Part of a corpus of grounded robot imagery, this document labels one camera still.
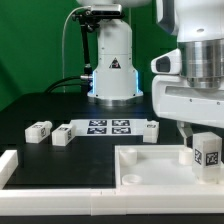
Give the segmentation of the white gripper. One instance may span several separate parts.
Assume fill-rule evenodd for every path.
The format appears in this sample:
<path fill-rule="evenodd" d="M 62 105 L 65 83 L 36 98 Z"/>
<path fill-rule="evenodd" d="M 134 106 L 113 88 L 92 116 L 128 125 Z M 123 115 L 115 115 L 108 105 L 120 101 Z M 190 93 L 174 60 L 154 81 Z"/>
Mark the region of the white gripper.
<path fill-rule="evenodd" d="M 180 76 L 181 67 L 179 49 L 152 60 L 152 104 L 158 117 L 178 121 L 184 145 L 192 147 L 190 123 L 224 128 L 224 77 L 212 81 L 213 88 L 194 88 Z"/>

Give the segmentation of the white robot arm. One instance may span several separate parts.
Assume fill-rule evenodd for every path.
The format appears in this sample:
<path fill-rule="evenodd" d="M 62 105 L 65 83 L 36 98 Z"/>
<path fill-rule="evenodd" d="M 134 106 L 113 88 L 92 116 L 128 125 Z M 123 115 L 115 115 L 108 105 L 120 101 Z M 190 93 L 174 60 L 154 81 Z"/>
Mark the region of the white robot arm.
<path fill-rule="evenodd" d="M 141 96 L 131 55 L 148 55 L 157 117 L 224 128 L 224 0 L 76 1 L 99 26 L 91 100 Z"/>

